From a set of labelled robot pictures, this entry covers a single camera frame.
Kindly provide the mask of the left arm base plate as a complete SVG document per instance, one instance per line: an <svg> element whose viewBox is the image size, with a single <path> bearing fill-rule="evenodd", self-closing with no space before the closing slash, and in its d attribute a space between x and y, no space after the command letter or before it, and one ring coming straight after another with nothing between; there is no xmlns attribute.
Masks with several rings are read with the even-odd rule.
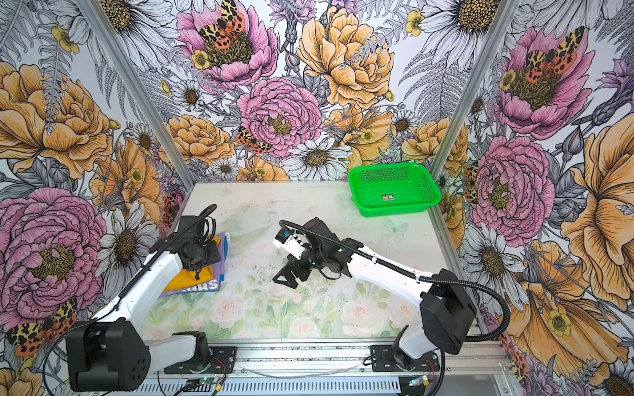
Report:
<svg viewBox="0 0 634 396"><path fill-rule="evenodd" d="M167 375L210 375L232 374L238 348L235 346L210 346L203 358L193 358L180 362L163 370Z"/></svg>

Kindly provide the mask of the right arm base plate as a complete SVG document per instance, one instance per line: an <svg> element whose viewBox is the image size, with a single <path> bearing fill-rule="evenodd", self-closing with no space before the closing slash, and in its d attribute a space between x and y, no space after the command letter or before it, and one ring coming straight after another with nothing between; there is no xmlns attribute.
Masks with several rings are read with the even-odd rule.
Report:
<svg viewBox="0 0 634 396"><path fill-rule="evenodd" d="M370 346L370 355L363 365L371 366L373 372L437 372L440 362L434 352L413 359L394 346L375 344Z"/></svg>

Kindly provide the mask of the green plastic basket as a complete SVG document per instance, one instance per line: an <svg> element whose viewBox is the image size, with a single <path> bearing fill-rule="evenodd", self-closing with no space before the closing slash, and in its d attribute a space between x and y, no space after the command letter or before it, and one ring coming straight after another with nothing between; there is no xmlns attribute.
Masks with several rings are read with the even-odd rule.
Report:
<svg viewBox="0 0 634 396"><path fill-rule="evenodd" d="M348 184L355 206L368 218L424 212L442 199L427 168L417 163L355 168Z"/></svg>

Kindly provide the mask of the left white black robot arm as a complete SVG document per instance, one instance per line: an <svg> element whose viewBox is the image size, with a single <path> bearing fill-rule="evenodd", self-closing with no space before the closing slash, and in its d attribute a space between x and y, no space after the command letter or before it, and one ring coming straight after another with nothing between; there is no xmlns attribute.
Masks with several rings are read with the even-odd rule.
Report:
<svg viewBox="0 0 634 396"><path fill-rule="evenodd" d="M158 240L135 275L90 320L65 335L69 385L74 392L129 392L146 377L171 366L204 369L211 362L206 334L175 333L145 340L140 330L150 309L181 272L198 276L221 259L216 241L216 205L182 219L178 230Z"/></svg>

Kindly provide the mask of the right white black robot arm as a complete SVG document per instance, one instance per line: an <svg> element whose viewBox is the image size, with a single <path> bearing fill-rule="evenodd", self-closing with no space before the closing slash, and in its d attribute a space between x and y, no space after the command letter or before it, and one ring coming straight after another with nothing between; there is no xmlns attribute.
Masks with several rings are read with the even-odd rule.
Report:
<svg viewBox="0 0 634 396"><path fill-rule="evenodd" d="M335 280L367 281L413 305L419 324L405 326L392 345L392 359L404 370L432 351L457 355L462 350L476 307L453 272L421 272L392 261L355 239L339 239L319 218L279 225L273 243L287 253L287 262L274 283L295 289L313 271L332 272Z"/></svg>

